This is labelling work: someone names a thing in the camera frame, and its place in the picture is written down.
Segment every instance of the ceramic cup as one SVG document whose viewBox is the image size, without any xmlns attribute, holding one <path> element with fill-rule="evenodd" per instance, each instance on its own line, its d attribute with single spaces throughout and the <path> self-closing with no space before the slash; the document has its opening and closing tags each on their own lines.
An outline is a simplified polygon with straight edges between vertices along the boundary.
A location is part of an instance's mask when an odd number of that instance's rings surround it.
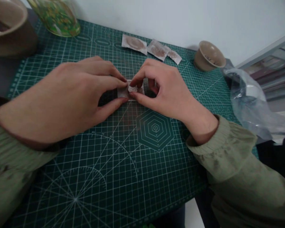
<svg viewBox="0 0 285 228">
<path fill-rule="evenodd" d="M 0 0 L 0 22 L 9 28 L 0 32 L 0 56 L 22 58 L 35 53 L 38 37 L 20 0 Z"/>
<path fill-rule="evenodd" d="M 215 45 L 208 41 L 201 41 L 193 64 L 201 71 L 211 71 L 218 67 L 223 68 L 226 65 L 226 59 Z"/>
</svg>

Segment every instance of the sleeve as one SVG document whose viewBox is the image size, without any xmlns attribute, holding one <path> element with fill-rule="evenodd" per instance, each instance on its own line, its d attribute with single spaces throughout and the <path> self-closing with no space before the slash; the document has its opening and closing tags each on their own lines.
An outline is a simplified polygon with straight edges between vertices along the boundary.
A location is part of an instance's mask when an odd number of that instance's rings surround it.
<svg viewBox="0 0 285 228">
<path fill-rule="evenodd" d="M 0 105 L 7 101 L 0 98 Z M 58 153 L 58 144 L 46 151 L 36 151 L 21 144 L 0 127 L 0 166 L 2 167 L 8 165 L 10 168 L 34 171 L 52 160 Z"/>
<path fill-rule="evenodd" d="M 0 98 L 0 105 L 8 102 Z M 0 127 L 0 227 L 20 205 L 36 170 L 59 153 L 59 145 L 36 151 L 21 144 Z"/>
<path fill-rule="evenodd" d="M 218 129 L 207 143 L 197 146 L 189 136 L 186 144 L 207 170 L 221 227 L 285 227 L 285 178 L 251 153 L 254 134 L 216 118 Z"/>
</svg>

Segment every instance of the clear plastic bag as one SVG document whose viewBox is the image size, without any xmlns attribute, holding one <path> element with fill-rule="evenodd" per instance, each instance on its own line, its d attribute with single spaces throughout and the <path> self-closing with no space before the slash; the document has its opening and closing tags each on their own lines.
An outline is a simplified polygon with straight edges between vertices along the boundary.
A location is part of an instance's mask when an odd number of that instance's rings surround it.
<svg viewBox="0 0 285 228">
<path fill-rule="evenodd" d="M 285 137 L 285 117 L 270 111 L 260 85 L 240 69 L 224 70 L 232 79 L 231 103 L 242 126 L 264 140 Z"/>
</svg>

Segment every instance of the paper wrapper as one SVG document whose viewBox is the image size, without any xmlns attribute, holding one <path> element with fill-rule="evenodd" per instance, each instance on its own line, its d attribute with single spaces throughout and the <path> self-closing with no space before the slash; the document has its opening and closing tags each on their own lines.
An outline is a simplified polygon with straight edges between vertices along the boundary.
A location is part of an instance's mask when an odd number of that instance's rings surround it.
<svg viewBox="0 0 285 228">
<path fill-rule="evenodd" d="M 156 58 L 160 59 L 161 61 L 164 61 L 169 50 L 162 45 L 157 40 L 152 40 L 151 43 L 147 46 L 147 51 L 154 55 Z"/>
<path fill-rule="evenodd" d="M 141 88 L 131 87 L 131 80 L 127 80 L 127 82 L 128 86 L 126 88 L 117 88 L 117 97 L 127 97 L 129 98 L 129 101 L 136 101 L 129 95 L 129 92 L 138 92 L 141 94 L 145 94 L 145 91 L 143 90 L 143 85 Z"/>
<path fill-rule="evenodd" d="M 165 47 L 169 50 L 169 53 L 167 56 L 169 56 L 177 65 L 179 65 L 179 63 L 181 62 L 180 55 L 176 51 L 171 50 L 169 47 L 167 46 Z"/>
<path fill-rule="evenodd" d="M 147 55 L 147 43 L 136 37 L 123 34 L 123 41 L 121 43 L 123 48 L 130 48 Z"/>
</svg>

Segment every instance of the cutting mat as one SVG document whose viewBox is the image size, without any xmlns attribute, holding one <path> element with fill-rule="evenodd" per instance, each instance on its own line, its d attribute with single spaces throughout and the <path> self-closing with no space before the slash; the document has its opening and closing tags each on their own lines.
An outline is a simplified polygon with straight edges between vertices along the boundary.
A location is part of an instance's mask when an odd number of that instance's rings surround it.
<svg viewBox="0 0 285 228">
<path fill-rule="evenodd" d="M 38 23 L 37 54 L 21 62 L 9 98 L 29 89 L 62 62 L 99 55 L 132 79 L 146 58 L 154 58 L 122 48 L 121 31 L 79 22 L 81 34 L 73 38 L 55 36 Z M 238 122 L 220 71 L 202 73 L 192 64 L 194 51 L 168 46 L 183 60 L 177 66 L 167 57 L 165 63 L 178 68 L 197 100 L 211 112 Z M 100 104 L 116 97 L 116 91 L 108 92 Z M 123 104 L 105 122 L 72 137 L 57 158 L 40 169 L 9 226 L 141 227 L 207 186 L 201 177 L 205 172 L 199 172 L 203 169 L 186 148 L 188 135 L 175 119 L 136 102 Z"/>
</svg>

